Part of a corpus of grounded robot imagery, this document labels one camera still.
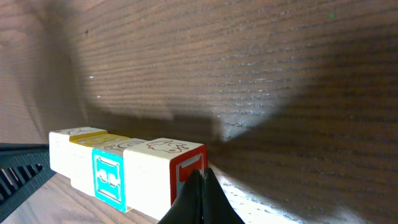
red block face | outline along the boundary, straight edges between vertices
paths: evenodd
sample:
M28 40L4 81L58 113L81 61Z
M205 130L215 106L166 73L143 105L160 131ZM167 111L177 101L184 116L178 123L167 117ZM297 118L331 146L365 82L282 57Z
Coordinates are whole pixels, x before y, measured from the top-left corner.
M206 167L206 146L200 146L170 161L171 204L179 195L191 172L195 169L204 171Z

block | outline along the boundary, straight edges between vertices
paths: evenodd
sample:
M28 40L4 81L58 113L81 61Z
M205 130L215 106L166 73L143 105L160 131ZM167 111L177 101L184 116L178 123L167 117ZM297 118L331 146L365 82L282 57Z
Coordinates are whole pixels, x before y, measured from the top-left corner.
M71 141L70 147L70 184L72 187L90 195L94 193L93 177L93 149L105 144L113 144L129 137L115 134L101 134L88 138L79 138Z
M50 168L70 178L70 141L106 133L108 133L106 130L91 127L51 131L49 134Z
M123 159L127 205L158 220L191 171L207 167L205 145L167 138L129 147Z
M127 147L146 142L142 139L127 139L93 149L93 176L95 197L118 209L128 212L124 184L123 151Z

wood grain surface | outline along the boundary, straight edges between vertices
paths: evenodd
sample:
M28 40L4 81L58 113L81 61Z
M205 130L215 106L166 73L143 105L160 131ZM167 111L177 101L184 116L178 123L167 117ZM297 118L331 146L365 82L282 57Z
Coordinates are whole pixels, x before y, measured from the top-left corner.
M394 0L4 0L0 141L202 142L246 223L397 223L397 58ZM11 217L154 222L60 175Z

table top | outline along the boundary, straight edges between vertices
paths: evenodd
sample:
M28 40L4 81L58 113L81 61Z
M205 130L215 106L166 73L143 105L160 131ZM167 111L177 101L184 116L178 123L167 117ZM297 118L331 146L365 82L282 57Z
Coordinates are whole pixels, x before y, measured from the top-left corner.
M200 142L246 223L396 223L397 10L393 0L1 1L0 142L79 126ZM154 222L59 175L11 217Z

red border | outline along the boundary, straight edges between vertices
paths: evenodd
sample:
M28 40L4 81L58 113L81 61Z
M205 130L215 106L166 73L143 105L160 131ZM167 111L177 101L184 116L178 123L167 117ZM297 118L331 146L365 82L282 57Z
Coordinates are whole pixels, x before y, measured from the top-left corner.
M206 146L202 145L197 147L196 149L192 149L180 156L173 158L170 161L169 171L170 171L170 203L173 204L174 200L177 198L177 178L175 176L175 166L187 159L193 157L194 155L203 153L205 155L205 166L207 167L207 150Z

